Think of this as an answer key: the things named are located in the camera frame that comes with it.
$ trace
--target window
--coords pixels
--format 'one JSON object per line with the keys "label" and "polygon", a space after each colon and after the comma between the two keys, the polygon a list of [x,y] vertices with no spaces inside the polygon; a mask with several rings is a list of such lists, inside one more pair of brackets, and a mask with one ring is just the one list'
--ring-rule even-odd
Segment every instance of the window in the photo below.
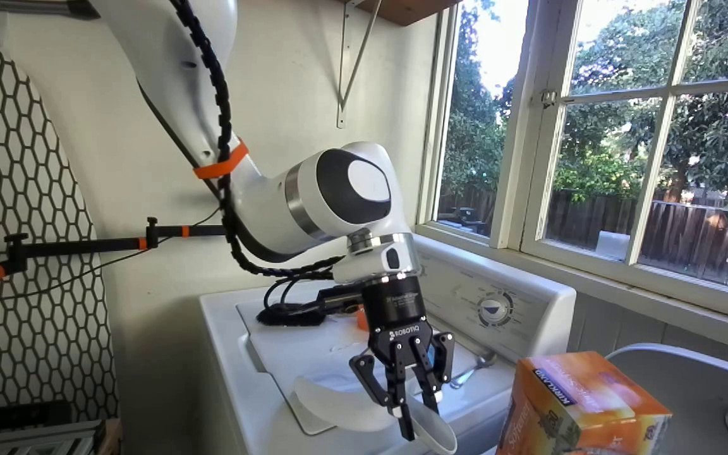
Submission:
{"label": "window", "polygon": [[[490,41],[469,30],[468,6],[485,11],[461,6],[464,47]],[[482,87],[468,94],[498,105],[498,125],[482,120],[496,132],[490,157],[459,152],[485,137],[456,118],[468,62],[456,49],[435,219],[728,314],[728,0],[528,0],[528,9],[520,76],[490,90],[480,67],[498,54],[469,61]],[[513,221],[490,229],[485,207]]]}

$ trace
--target sky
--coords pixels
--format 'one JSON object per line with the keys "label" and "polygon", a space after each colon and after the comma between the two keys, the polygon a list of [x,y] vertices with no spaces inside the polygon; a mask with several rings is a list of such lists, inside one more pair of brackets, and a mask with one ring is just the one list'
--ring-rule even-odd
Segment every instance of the sky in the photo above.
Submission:
{"label": "sky", "polygon": [[[579,41],[593,41],[595,32],[624,6],[647,9],[667,0],[584,0],[584,11],[579,23]],[[480,15],[477,32],[477,57],[482,66],[482,82],[498,94],[502,82],[514,76],[520,57],[520,41],[526,30],[526,4],[528,0],[496,0],[498,19]]]}

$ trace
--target white washing machine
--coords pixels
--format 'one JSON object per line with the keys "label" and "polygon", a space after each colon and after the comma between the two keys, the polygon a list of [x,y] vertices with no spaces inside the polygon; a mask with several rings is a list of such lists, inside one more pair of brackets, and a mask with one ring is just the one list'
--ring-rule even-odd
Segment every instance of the white washing machine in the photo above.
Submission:
{"label": "white washing machine", "polygon": [[[566,351],[573,288],[508,267],[456,248],[416,238],[422,296],[435,329],[454,332],[453,384],[442,386],[439,413],[456,434],[456,453],[498,444],[508,417],[514,362]],[[288,301],[312,301],[301,286]],[[263,325],[263,288],[202,296],[206,358],[202,391],[202,453],[324,455],[426,453],[405,442],[396,423],[377,431],[340,429],[296,399],[301,373],[348,370],[367,348],[351,315],[321,325]]]}

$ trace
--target laundry detergent box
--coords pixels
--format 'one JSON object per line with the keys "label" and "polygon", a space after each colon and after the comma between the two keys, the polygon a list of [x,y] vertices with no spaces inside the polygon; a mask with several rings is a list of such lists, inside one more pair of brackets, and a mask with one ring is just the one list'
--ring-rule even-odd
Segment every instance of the laundry detergent box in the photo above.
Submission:
{"label": "laundry detergent box", "polygon": [[498,455],[647,455],[669,410],[593,351],[517,362]]}

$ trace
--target wooden fence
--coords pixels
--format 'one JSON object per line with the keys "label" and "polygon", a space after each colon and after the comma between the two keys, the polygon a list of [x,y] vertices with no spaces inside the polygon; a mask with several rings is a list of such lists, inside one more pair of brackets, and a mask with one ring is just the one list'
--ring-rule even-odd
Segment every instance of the wooden fence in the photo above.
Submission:
{"label": "wooden fence", "polygon": [[[552,193],[545,238],[595,248],[598,229],[632,231],[635,199],[592,196],[584,201]],[[726,277],[728,269],[728,207],[652,201],[641,239],[641,263]]]}

